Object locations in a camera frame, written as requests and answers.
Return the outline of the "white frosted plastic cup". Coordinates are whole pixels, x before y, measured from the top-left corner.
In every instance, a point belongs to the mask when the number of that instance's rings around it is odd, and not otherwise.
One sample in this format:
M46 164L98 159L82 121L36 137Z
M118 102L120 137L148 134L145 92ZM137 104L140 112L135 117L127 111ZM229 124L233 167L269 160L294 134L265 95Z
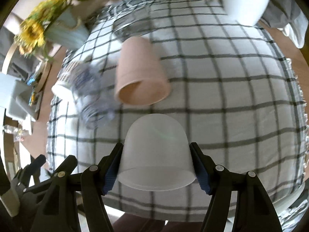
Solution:
M142 191L170 191L195 180L186 133L164 114L149 114L129 128L118 171L118 181Z

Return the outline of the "beige patterned paper cup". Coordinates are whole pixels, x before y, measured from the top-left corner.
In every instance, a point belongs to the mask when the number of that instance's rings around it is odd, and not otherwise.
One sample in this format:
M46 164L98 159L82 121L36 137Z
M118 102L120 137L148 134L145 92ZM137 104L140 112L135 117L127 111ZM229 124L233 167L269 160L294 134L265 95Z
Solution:
M79 64L79 61L69 62L58 74L58 79L56 83L52 86L51 91L54 96L65 102L72 102L73 95L71 91L72 87L72 75L74 69Z

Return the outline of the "pink plastic cup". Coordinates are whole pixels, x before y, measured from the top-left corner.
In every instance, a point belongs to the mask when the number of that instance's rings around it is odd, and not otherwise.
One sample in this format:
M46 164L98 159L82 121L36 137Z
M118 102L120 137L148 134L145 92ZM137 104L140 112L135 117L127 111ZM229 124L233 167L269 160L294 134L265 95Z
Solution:
M167 98L169 80L150 41L130 37L123 42L115 77L115 99L123 104L148 106Z

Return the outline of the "dark smoky glass cup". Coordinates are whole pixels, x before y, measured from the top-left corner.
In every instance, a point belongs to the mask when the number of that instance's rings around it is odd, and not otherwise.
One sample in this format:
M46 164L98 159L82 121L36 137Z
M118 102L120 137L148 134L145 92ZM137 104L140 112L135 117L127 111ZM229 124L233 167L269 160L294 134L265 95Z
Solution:
M148 34L156 30L151 16L150 7L133 10L114 21L112 32L121 43L130 37Z

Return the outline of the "clear plastic water bottle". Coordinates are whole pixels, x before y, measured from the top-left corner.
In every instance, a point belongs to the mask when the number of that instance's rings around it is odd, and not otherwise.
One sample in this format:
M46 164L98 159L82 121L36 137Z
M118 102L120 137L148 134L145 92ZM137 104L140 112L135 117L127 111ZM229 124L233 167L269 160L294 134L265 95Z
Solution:
M102 127L115 118L120 104L97 66L78 62L72 70L70 83L77 114L86 128Z

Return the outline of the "black white checkered tablecloth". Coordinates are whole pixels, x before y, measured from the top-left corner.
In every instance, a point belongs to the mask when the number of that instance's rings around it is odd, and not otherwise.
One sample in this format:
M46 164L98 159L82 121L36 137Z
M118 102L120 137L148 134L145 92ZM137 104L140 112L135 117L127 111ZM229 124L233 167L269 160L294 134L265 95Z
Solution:
M75 106L55 97L48 122L50 170L69 155L82 172L124 141L138 118L166 114L188 140L232 172L254 171L270 199L281 200L304 181L308 144L306 102L291 63L261 26L230 19L221 0L123 0L89 19L90 36L64 64L91 59L114 88L121 42L116 19L128 15L154 22L146 34L170 80L170 95L151 106L119 105L115 118L88 130Z

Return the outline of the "white appliance box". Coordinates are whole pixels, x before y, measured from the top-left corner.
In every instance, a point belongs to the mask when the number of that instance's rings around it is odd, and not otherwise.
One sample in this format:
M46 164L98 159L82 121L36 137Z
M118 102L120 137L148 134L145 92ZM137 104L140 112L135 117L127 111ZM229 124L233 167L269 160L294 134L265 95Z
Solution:
M19 78L1 73L1 107L6 110L6 116L16 121L26 119L28 113L17 103L17 98L23 106L29 106L32 87Z

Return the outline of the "round wooden tray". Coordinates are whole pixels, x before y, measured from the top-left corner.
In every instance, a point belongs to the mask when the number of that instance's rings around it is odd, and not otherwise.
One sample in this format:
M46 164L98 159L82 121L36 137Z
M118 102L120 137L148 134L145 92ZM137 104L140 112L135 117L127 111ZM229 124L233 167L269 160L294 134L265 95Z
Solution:
M34 122L38 119L43 95L42 90L46 84L50 69L51 64L48 61L41 61L37 65L35 72L27 81L27 85L32 88L32 93L29 99L29 106L34 111L34 115L31 116L31 119Z

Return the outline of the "light blue ribbed vase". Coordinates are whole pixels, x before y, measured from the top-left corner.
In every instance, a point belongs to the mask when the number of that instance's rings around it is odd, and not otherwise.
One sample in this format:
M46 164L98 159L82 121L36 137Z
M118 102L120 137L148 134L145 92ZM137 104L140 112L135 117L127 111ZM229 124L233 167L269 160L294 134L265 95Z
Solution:
M72 14L72 6L65 9L45 31L46 39L70 50L83 46L89 35L82 19Z

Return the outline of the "yellow sunflower bouquet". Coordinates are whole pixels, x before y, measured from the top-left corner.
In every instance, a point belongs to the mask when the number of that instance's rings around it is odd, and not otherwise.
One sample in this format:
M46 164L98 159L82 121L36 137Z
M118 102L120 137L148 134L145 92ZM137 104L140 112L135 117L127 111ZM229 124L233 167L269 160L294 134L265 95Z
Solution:
M20 33L14 38L21 55L30 56L38 53L50 58L47 53L46 28L53 23L69 6L73 8L73 1L87 0L45 0L40 2L20 24Z

